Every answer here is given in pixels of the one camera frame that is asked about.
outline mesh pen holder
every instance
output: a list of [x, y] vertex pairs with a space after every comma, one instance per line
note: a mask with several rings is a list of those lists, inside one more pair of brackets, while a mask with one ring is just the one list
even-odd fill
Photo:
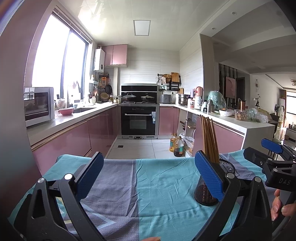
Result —
[[[235, 174], [235, 167], [229, 161], [220, 159], [219, 164], [225, 173], [231, 172], [231, 173]], [[196, 189], [194, 191], [194, 199], [198, 203], [200, 203], [201, 205], [204, 205], [204, 206], [213, 206], [218, 203], [218, 199], [214, 198], [211, 195], [202, 176], [200, 176], [197, 186], [196, 186]]]

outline oven handle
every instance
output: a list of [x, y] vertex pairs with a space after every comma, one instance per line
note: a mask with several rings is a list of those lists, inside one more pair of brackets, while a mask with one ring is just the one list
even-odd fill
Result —
[[136, 115], [136, 116], [152, 116], [152, 114], [149, 114], [149, 115]]

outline blue gripper pad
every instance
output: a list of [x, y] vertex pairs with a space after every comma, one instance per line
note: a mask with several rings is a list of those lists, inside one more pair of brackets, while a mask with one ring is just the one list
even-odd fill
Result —
[[203, 152], [198, 151], [194, 158], [195, 165], [204, 179], [211, 195], [217, 198], [219, 201], [223, 199], [223, 182], [219, 178], [218, 174], [212, 168], [211, 164], [204, 156]]
[[270, 150], [276, 154], [281, 154], [283, 152], [283, 149], [281, 148], [280, 144], [277, 144], [273, 141], [270, 141], [266, 138], [264, 138], [261, 141], [261, 146], [263, 146], [264, 148], [266, 148], [267, 150]]
[[85, 165], [76, 182], [76, 200], [79, 202], [81, 199], [86, 198], [90, 189], [92, 188], [95, 180], [100, 174], [104, 165], [104, 157], [102, 153], [96, 153], [91, 160]]

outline pink bowl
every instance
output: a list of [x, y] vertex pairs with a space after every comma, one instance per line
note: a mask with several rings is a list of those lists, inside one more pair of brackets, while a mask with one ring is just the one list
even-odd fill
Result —
[[74, 111], [74, 107], [59, 109], [59, 112], [62, 115], [72, 115], [73, 111]]

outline oil bottle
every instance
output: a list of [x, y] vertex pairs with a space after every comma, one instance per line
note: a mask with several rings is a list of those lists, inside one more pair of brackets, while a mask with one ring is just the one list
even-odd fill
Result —
[[183, 152], [184, 152], [184, 141], [182, 140], [181, 136], [178, 136], [178, 139], [174, 147], [174, 156], [176, 157], [183, 156]]
[[170, 139], [170, 151], [174, 152], [175, 143], [177, 141], [177, 133], [172, 134], [173, 137]]

